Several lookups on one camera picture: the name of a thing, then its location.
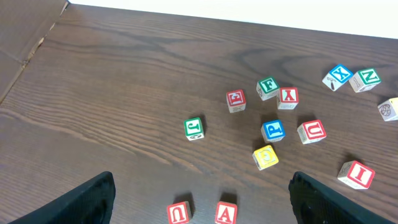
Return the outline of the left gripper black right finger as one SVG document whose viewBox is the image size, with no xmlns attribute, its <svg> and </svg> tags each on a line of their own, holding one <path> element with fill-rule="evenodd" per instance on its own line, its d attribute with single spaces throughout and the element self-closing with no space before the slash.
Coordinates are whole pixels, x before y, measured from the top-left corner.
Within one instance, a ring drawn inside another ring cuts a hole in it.
<svg viewBox="0 0 398 224">
<path fill-rule="evenodd" d="M 298 224 L 392 224 L 300 171 L 290 180 L 289 192 Z"/>
</svg>

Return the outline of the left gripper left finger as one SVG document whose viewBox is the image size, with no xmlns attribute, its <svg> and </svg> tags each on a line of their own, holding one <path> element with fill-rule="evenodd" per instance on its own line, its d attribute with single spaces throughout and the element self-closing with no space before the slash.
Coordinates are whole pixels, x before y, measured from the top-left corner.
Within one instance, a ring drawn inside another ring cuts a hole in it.
<svg viewBox="0 0 398 224">
<path fill-rule="evenodd" d="M 116 186 L 105 171 L 10 224 L 109 224 Z"/>
</svg>

